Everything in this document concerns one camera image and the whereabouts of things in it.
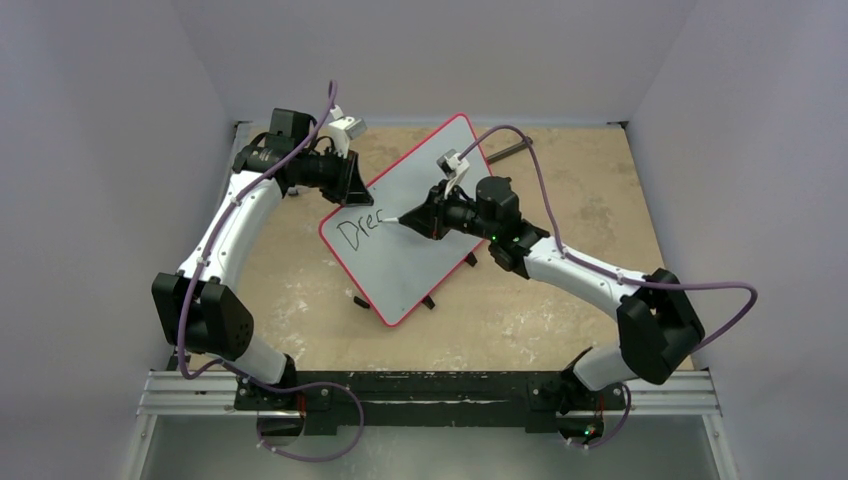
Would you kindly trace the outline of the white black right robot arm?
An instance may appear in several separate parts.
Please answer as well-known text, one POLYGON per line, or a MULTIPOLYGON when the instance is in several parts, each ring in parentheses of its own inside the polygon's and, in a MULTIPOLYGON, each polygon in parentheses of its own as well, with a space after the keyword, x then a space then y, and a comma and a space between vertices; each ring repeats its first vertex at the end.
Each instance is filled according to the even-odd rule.
POLYGON ((567 253, 547 231, 522 217, 508 177, 483 178, 473 197, 443 180, 398 222, 432 240, 452 232, 486 240, 503 270, 575 295, 616 322, 617 344, 590 348, 564 370, 561 392, 573 406, 588 405, 612 384, 632 379, 664 383, 705 337, 674 274, 627 271, 567 253))

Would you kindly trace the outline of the pink framed whiteboard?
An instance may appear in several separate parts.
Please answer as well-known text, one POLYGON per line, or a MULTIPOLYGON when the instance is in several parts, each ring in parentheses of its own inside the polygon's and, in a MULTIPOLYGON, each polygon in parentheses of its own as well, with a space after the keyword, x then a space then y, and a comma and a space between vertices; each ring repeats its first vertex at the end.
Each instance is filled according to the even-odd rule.
POLYGON ((319 225, 325 245, 388 327, 407 318, 482 241, 457 232, 434 241, 380 220, 419 206, 445 178, 437 159, 475 139, 468 116, 453 115, 368 182, 373 205, 339 207, 319 225))

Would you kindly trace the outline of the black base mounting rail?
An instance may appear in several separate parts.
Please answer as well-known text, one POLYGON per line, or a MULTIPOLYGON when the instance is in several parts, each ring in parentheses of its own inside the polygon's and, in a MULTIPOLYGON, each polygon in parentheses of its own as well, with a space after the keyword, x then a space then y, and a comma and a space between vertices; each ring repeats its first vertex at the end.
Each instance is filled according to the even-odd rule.
POLYGON ((578 392, 561 371, 302 371, 265 385, 238 373, 238 410, 292 411, 306 435, 341 427, 521 428, 592 440, 605 409, 626 407, 625 382, 578 392))

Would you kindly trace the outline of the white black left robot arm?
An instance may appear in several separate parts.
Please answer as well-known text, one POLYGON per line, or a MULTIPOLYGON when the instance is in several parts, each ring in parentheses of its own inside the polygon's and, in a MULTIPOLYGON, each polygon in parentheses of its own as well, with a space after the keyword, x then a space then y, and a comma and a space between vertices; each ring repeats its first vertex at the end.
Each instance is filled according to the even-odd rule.
POLYGON ((342 207, 373 204, 350 147, 366 129, 363 119, 337 106, 324 126, 310 114, 276 108, 268 130, 235 155, 224 199, 201 241, 175 272, 160 273, 152 283, 181 370, 187 353, 206 354, 259 381, 259 395, 272 408, 295 402, 293 359, 255 333, 236 287, 263 225, 295 187, 316 189, 342 207))

